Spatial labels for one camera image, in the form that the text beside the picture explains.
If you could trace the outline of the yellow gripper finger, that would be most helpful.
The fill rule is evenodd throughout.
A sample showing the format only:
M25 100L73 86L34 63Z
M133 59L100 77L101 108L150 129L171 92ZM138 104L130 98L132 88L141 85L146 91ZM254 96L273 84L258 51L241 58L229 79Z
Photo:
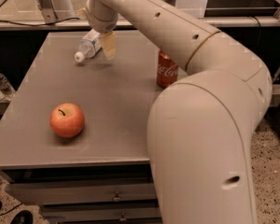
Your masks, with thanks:
M100 34L100 44L107 59L112 59L116 53L116 36L114 32Z

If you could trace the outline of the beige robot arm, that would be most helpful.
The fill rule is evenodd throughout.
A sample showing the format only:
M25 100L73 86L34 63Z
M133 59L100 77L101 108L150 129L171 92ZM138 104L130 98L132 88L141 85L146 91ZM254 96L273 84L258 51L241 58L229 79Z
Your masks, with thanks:
M162 0L90 0L90 26L124 17L186 77L151 107L147 150L163 224L258 224L250 147L272 99L265 63Z

